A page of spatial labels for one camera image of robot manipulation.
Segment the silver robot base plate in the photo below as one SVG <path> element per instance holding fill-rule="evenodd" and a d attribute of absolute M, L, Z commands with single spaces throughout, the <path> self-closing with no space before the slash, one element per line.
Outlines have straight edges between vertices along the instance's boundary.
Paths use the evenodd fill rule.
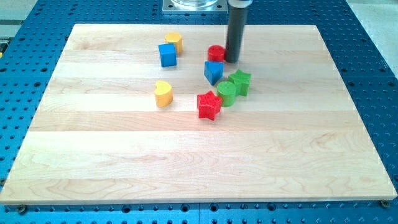
<path fill-rule="evenodd" d="M 162 11 L 169 14 L 228 12 L 227 0 L 162 0 Z"/>

